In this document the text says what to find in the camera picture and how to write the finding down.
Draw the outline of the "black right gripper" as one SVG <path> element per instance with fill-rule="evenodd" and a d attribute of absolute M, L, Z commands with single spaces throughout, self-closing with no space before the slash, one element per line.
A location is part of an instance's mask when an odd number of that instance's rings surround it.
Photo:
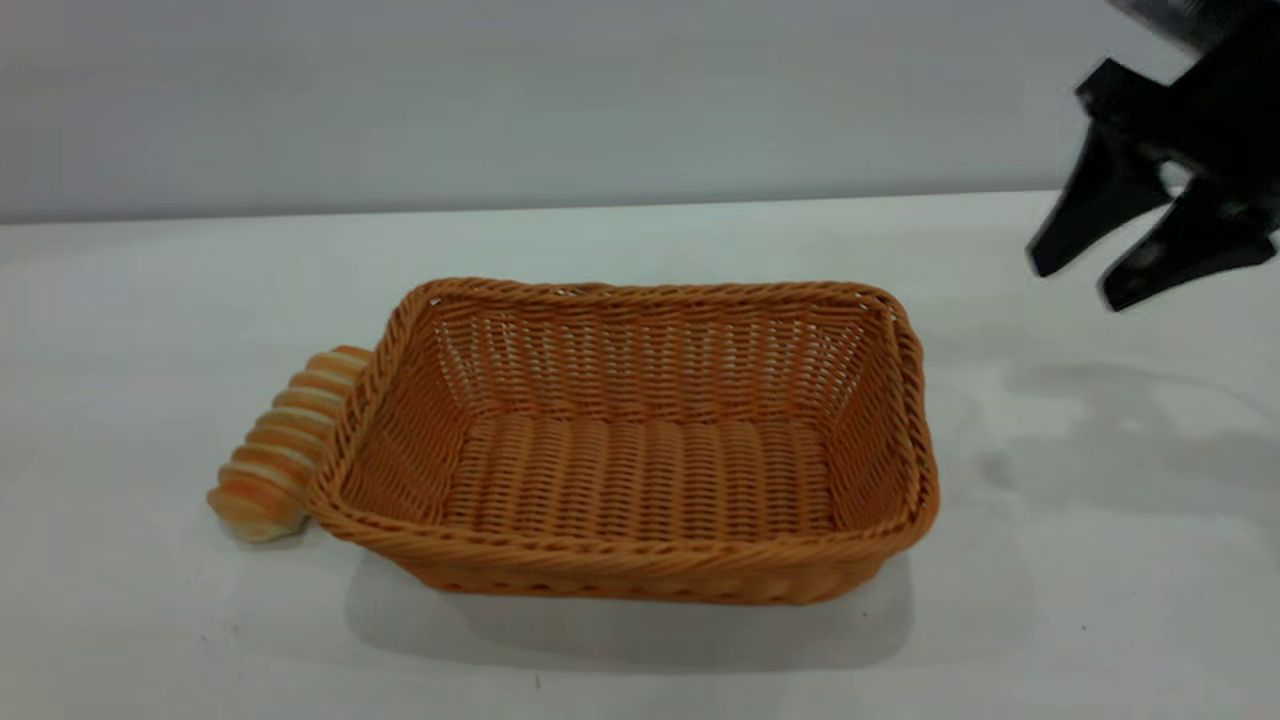
<path fill-rule="evenodd" d="M 1107 59 L 1078 86 L 1093 122 L 1027 254 L 1038 277 L 1061 272 L 1106 234 L 1172 201 L 1157 160 L 1188 167 L 1201 179 L 1100 282 L 1108 309 L 1121 313 L 1277 256 L 1277 197 L 1247 199 L 1220 186 L 1277 190 L 1277 3 L 1114 6 L 1196 54 L 1196 61 L 1161 85 Z"/>

